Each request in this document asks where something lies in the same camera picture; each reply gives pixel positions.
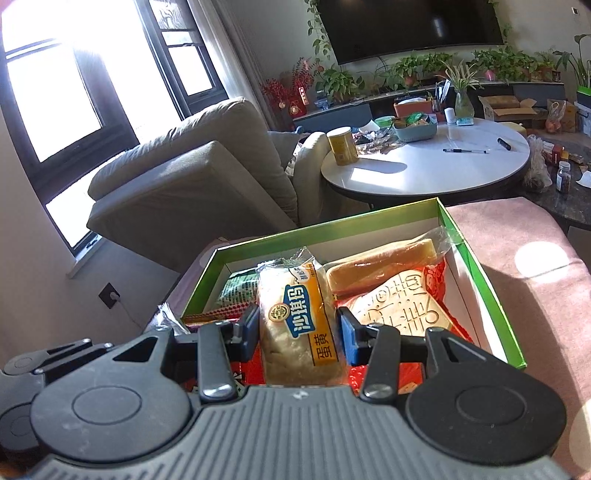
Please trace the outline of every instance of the packaged bread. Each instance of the packaged bread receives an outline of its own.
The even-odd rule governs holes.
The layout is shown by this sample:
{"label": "packaged bread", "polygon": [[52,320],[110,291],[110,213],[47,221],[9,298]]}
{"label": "packaged bread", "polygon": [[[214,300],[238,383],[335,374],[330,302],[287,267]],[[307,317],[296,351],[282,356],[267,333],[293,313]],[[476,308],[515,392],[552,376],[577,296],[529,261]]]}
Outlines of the packaged bread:
{"label": "packaged bread", "polygon": [[430,327],[450,330],[447,313],[427,291],[423,272],[407,270],[347,305],[362,325],[382,323],[401,335],[424,336]]}
{"label": "packaged bread", "polygon": [[[446,262],[421,270],[402,272],[367,294],[339,302],[348,307],[363,325],[382,323],[396,327],[402,335],[424,336],[430,327],[442,327],[472,342],[472,338],[443,303]],[[358,392],[366,367],[349,371],[349,385]],[[423,382],[421,364],[401,364],[398,392],[412,392]]]}
{"label": "packaged bread", "polygon": [[324,266],[331,292],[337,299],[367,293],[399,273],[436,265],[451,248],[444,227],[421,237],[394,242]]}
{"label": "packaged bread", "polygon": [[335,308],[326,278],[317,267],[307,249],[290,260],[259,266],[261,351],[269,385],[300,387],[345,381],[346,361]]}

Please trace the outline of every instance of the window frame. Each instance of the window frame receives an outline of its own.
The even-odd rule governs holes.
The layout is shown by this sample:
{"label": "window frame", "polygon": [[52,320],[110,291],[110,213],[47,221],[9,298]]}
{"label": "window frame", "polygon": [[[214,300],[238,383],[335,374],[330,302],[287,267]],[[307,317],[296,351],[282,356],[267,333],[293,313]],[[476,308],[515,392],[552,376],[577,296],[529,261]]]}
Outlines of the window frame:
{"label": "window frame", "polygon": [[166,44],[163,32],[195,31],[200,37],[201,33],[187,1],[175,0],[175,2],[182,4],[183,12],[186,12],[186,14],[183,15],[183,20],[187,24],[186,29],[161,29],[158,25],[156,15],[150,6],[150,0],[135,0],[135,5],[144,24],[146,39],[148,40],[148,44],[152,50],[154,60],[160,68],[164,83],[168,87],[170,95],[175,101],[177,111],[181,117],[185,119],[200,112],[210,105],[227,100],[228,94],[226,93],[222,82],[219,79],[216,69],[213,66],[212,59],[204,43],[187,43],[177,45],[195,46],[212,84],[212,88],[206,90],[205,92],[194,93],[192,95],[187,94],[181,77],[179,76],[176,66],[174,65],[170,52],[168,51],[169,48],[174,48],[174,46],[169,46]]}
{"label": "window frame", "polygon": [[[181,3],[183,21],[187,25],[187,29],[176,31],[194,31],[201,37],[187,1],[176,0],[176,2]],[[168,50],[170,46],[166,45],[163,30],[158,25],[149,0],[134,0],[134,4],[139,13],[145,38],[156,66],[181,120],[200,112],[210,105],[227,99],[228,95],[203,41],[184,45],[197,48],[212,88],[193,95],[187,94]],[[39,161],[14,95],[8,63],[22,56],[35,54],[58,45],[61,45],[59,41],[48,38],[6,52],[0,30],[0,105],[12,143],[33,190],[58,234],[72,254],[76,256],[95,241],[98,237],[97,234],[90,231],[75,246],[71,246],[51,217],[47,204],[74,185],[84,175],[121,152],[139,145],[139,141],[119,101],[102,59],[97,55],[73,49],[80,77],[101,128],[66,146],[43,162]]]}
{"label": "window frame", "polygon": [[101,127],[49,156],[43,162],[39,161],[14,95],[8,64],[13,60],[60,45],[62,43],[56,39],[48,38],[5,51],[4,41],[0,35],[0,105],[8,133],[33,190],[56,230],[72,254],[76,255],[96,234],[89,232],[76,245],[71,246],[53,221],[47,204],[110,158],[139,145],[139,141],[103,61],[97,55],[73,49],[80,78]]}

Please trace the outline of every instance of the yellow can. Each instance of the yellow can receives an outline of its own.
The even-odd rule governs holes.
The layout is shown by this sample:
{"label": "yellow can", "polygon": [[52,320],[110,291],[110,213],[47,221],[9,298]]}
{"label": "yellow can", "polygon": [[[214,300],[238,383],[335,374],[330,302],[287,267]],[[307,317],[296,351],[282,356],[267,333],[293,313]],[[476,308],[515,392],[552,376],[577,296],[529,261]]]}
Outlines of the yellow can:
{"label": "yellow can", "polygon": [[344,167],[359,161],[351,127],[337,128],[328,132],[326,136],[329,139],[330,148],[335,154],[337,165]]}

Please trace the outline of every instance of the hanging vine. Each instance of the hanging vine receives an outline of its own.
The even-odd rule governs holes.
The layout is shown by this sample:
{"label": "hanging vine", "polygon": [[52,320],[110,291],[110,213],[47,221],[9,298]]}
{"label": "hanging vine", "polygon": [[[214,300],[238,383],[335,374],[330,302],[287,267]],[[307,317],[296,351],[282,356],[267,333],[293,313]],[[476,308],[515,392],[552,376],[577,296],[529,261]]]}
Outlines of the hanging vine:
{"label": "hanging vine", "polygon": [[[497,13],[498,16],[498,7],[499,7],[499,0],[488,0],[488,2],[495,7],[495,12]],[[511,33],[513,32],[513,25],[511,25],[509,22],[505,22],[504,24],[501,25],[501,35],[503,37],[503,42],[505,43],[505,45],[509,45],[509,36],[511,35]]]}
{"label": "hanging vine", "polygon": [[316,55],[316,61],[320,62],[319,55],[322,52],[328,60],[332,54],[332,45],[330,44],[329,36],[324,29],[324,24],[320,18],[318,11],[318,4],[320,0],[304,0],[308,5],[308,13],[313,16],[312,20],[308,20],[308,36],[316,37],[312,46],[314,47],[314,54]]}

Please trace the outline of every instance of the tv cabinet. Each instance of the tv cabinet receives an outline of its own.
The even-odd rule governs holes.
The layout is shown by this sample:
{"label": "tv cabinet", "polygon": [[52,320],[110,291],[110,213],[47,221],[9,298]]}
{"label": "tv cabinet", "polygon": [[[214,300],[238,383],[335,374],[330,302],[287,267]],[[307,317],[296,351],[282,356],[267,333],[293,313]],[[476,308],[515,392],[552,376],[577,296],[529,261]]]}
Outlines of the tv cabinet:
{"label": "tv cabinet", "polygon": [[[384,93],[366,97],[344,105],[335,105],[328,110],[316,110],[293,120],[296,127],[302,127],[305,132],[329,132],[338,127],[362,127],[370,120],[385,115],[395,115],[394,102],[405,98],[434,96],[435,85],[418,87],[410,90]],[[468,91],[474,105],[476,117],[484,118],[484,110],[478,99],[479,96],[515,95],[519,100],[533,98],[536,106],[546,108],[548,98],[566,100],[564,83],[545,82],[485,82],[481,89]],[[446,105],[454,106],[456,94],[450,89]]]}

